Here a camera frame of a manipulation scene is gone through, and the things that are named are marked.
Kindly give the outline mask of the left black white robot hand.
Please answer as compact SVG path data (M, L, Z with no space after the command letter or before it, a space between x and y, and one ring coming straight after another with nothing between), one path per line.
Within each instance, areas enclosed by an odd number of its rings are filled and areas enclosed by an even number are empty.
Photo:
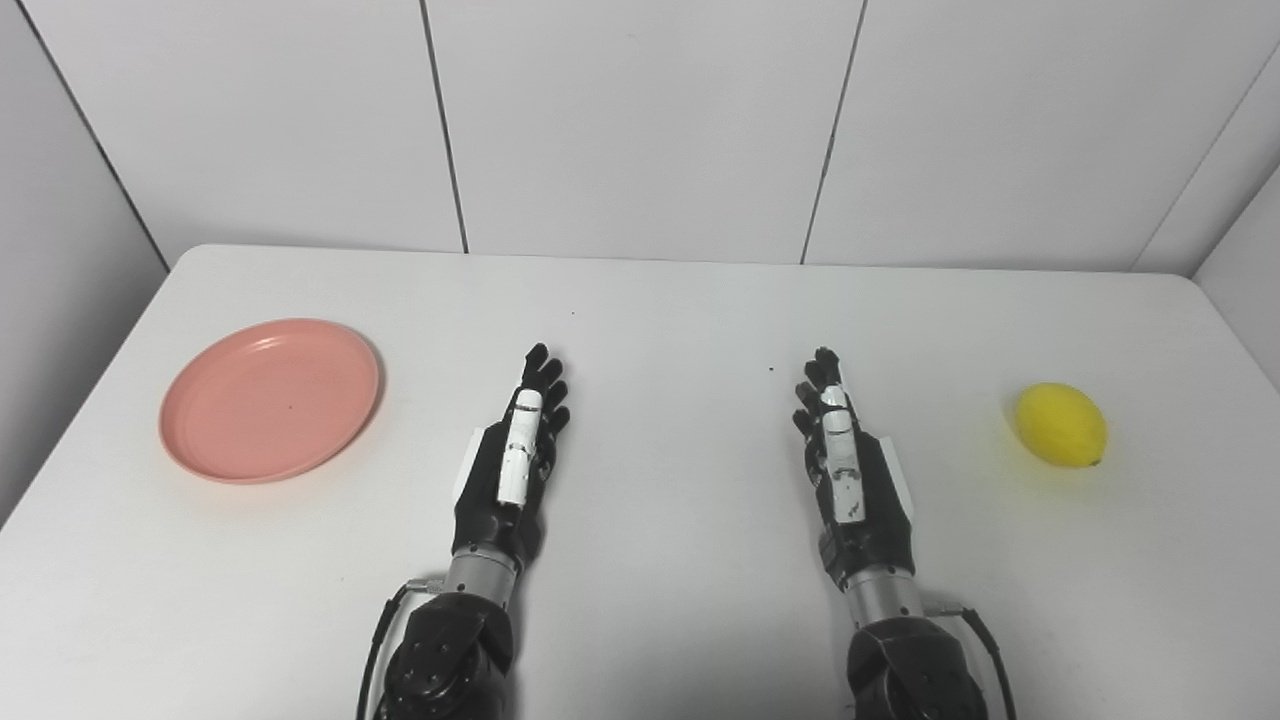
M451 550L495 550L522 571L544 538L541 501L570 423L563 363L544 343L525 356L521 380L500 419L483 429L454 502Z

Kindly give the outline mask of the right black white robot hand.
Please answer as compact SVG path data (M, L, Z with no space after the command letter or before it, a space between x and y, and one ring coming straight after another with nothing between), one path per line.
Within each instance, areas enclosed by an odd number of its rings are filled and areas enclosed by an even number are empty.
M845 388L838 355L815 350L795 393L792 420L804 438L804 464L822 529L823 569L841 591L876 568L913 574L913 527L879 438L863 429Z

